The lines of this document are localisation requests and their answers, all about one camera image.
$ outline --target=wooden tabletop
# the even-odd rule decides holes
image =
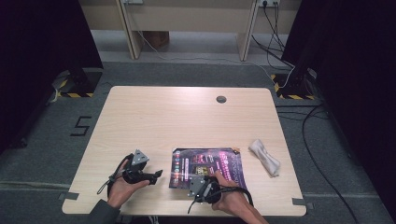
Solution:
[[[225,103],[217,97],[224,96]],[[248,146],[261,139],[281,162],[271,178]],[[239,147],[242,166],[255,207],[263,216],[303,216],[305,206],[294,205],[302,193],[267,89],[201,87],[114,87],[92,133],[65,199],[66,214],[89,214],[106,190],[96,191],[120,161],[138,148],[150,159],[145,173],[163,170],[156,185],[137,191],[124,204],[124,215],[228,216],[196,203],[185,189],[169,189],[172,151],[177,147]]]

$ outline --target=magazine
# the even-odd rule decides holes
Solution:
[[[176,148],[172,153],[171,189],[188,189],[195,175],[213,175],[220,170],[225,179],[246,189],[238,148]]]

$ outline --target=black sleeve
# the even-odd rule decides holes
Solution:
[[[90,212],[86,224],[114,224],[120,210],[108,205],[104,200],[100,200]]]

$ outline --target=gray carpet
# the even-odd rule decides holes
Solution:
[[[104,63],[104,67],[92,98],[59,98],[36,121],[27,137],[28,147],[7,150],[0,156],[1,224],[77,223],[85,217],[63,214],[63,202],[58,198],[72,183],[109,90],[118,85],[270,89],[310,208],[303,217],[267,219],[270,223],[353,223],[304,146],[304,114],[313,108],[305,105],[319,105],[320,100],[278,99],[271,79],[254,65]],[[305,139],[322,172],[345,197],[360,223],[393,223],[364,170],[348,157],[324,108],[317,111],[305,124]],[[80,122],[90,128],[84,136],[71,136],[84,131],[75,128],[81,116],[91,117]],[[186,220],[169,217],[160,223],[183,222]]]

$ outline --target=black fabric partition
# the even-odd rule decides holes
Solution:
[[[21,144],[65,70],[102,68],[78,0],[0,2],[0,149]]]
[[[316,32],[321,27],[318,18],[328,6],[337,8],[333,11],[336,17],[326,21],[326,28],[331,31]],[[307,67],[317,71],[318,88],[341,136],[370,177],[393,220],[396,220],[395,12],[396,2],[392,0],[378,4],[303,0],[283,55],[286,61],[303,64],[302,73]]]

